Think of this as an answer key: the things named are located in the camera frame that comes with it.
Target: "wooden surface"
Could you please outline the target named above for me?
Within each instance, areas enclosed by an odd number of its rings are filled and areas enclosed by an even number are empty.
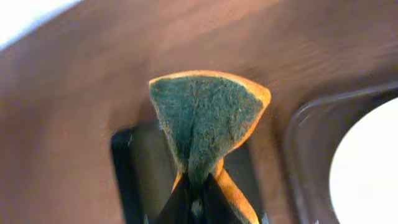
[[[155,117],[148,80],[207,69],[271,90],[252,153],[269,218],[292,223],[292,110],[397,61],[395,0],[86,0],[0,53],[0,222],[122,223],[112,133]]]

